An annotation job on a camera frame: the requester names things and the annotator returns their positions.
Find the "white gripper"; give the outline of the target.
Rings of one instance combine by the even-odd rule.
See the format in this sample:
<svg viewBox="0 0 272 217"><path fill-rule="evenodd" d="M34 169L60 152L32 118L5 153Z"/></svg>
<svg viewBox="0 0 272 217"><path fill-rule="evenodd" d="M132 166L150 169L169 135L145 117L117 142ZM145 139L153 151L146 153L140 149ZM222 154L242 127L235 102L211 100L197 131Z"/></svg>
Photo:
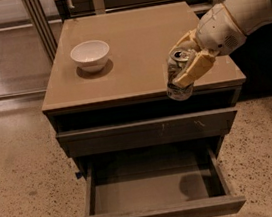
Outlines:
<svg viewBox="0 0 272 217"><path fill-rule="evenodd" d="M223 3L216 4L202 17L196 30L189 30L170 49L171 54L203 49L172 79L173 84L180 88L191 85L212 68L217 55L229 55L245 41L245 34L234 22L226 6Z"/></svg>

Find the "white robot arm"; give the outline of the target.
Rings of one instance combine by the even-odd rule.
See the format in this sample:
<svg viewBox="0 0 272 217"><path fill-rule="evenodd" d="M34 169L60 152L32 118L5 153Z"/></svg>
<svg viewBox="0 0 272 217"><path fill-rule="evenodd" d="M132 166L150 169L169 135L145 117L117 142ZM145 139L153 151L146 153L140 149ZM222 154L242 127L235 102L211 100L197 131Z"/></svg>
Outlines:
<svg viewBox="0 0 272 217"><path fill-rule="evenodd" d="M225 0L216 4L193 31L185 34L170 51L174 60L185 61L170 78L179 88L197 81L226 56L245 44L248 35L272 23L272 0Z"/></svg>

